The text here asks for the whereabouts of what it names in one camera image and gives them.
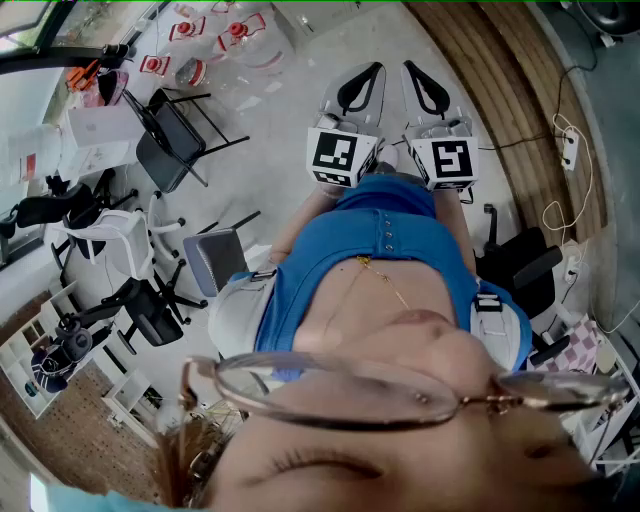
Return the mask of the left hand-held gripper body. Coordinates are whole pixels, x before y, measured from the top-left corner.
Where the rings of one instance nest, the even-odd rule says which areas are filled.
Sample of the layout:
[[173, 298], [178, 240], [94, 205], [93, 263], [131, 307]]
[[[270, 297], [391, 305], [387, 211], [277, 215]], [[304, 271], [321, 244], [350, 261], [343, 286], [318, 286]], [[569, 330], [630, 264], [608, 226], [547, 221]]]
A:
[[356, 188], [376, 161], [380, 130], [319, 112], [308, 128], [306, 169], [317, 184]]

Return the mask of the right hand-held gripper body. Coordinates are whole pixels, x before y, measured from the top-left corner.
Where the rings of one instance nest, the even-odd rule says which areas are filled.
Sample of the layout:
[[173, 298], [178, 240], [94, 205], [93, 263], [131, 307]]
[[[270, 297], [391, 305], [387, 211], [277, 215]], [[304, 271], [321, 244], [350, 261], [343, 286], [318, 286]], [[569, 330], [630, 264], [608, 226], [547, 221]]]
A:
[[478, 180], [479, 148], [470, 117], [457, 116], [408, 127], [404, 138], [429, 191], [460, 191]]

